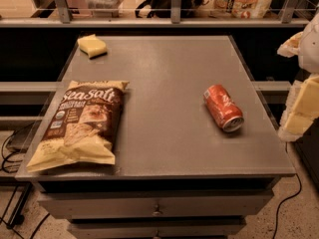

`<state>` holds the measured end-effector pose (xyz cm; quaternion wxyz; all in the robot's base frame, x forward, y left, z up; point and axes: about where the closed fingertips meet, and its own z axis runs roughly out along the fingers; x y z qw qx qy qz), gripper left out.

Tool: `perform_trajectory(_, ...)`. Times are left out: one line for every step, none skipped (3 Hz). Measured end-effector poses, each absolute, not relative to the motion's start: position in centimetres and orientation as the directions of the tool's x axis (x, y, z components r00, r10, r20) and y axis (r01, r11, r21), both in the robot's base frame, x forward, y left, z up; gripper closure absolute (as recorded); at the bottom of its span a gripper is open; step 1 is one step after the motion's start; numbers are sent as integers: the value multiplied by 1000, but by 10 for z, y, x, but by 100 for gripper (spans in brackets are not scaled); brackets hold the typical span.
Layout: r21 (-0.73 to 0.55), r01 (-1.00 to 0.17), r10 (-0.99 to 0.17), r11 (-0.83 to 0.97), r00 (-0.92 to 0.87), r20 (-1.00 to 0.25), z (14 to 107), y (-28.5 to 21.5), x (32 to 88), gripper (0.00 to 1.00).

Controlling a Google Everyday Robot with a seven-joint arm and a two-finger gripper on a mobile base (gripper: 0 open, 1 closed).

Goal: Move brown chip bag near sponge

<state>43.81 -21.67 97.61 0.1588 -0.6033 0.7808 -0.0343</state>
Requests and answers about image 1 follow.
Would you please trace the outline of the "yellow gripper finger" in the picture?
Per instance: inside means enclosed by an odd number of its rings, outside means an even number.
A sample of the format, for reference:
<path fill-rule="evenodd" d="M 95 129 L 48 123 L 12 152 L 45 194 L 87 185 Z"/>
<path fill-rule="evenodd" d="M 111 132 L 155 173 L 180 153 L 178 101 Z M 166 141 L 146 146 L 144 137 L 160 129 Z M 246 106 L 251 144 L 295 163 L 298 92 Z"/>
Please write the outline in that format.
<path fill-rule="evenodd" d="M 288 40 L 286 40 L 283 44 L 280 45 L 280 47 L 277 50 L 277 54 L 286 58 L 299 56 L 302 36 L 303 32 L 298 32 L 292 37 L 290 37 Z"/>
<path fill-rule="evenodd" d="M 295 141 L 319 118 L 319 75 L 304 82 L 295 81 L 290 88 L 286 109 L 280 120 L 278 136 L 283 141 Z"/>

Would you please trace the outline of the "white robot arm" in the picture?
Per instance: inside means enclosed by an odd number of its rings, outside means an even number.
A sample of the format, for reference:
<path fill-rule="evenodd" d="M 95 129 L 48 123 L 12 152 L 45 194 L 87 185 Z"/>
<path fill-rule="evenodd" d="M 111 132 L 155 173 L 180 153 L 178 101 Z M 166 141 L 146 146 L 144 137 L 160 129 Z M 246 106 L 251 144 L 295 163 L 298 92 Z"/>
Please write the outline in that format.
<path fill-rule="evenodd" d="M 310 74 L 303 82 L 293 83 L 281 116 L 278 136 L 291 142 L 300 138 L 319 118 L 319 14 L 303 31 L 283 43 L 277 54 L 287 58 L 297 56 L 299 67 Z"/>

